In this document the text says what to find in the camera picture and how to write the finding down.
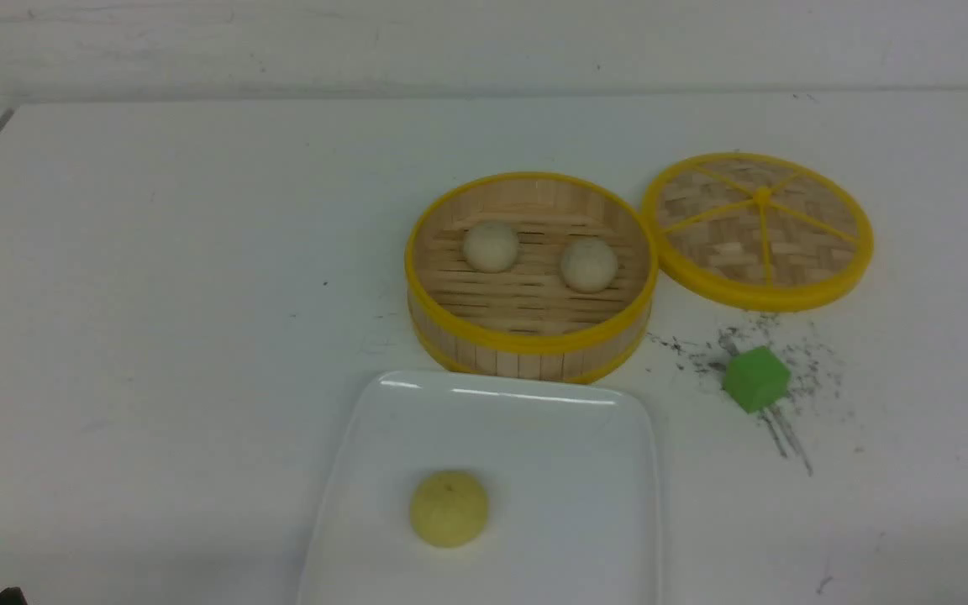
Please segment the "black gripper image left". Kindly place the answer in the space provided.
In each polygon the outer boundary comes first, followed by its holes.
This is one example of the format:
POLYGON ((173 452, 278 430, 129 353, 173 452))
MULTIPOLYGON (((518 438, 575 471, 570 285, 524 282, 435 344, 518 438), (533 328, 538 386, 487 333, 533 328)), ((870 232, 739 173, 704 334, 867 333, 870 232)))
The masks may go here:
POLYGON ((0 591, 0 605, 28 605, 29 602, 18 587, 5 588, 0 591))

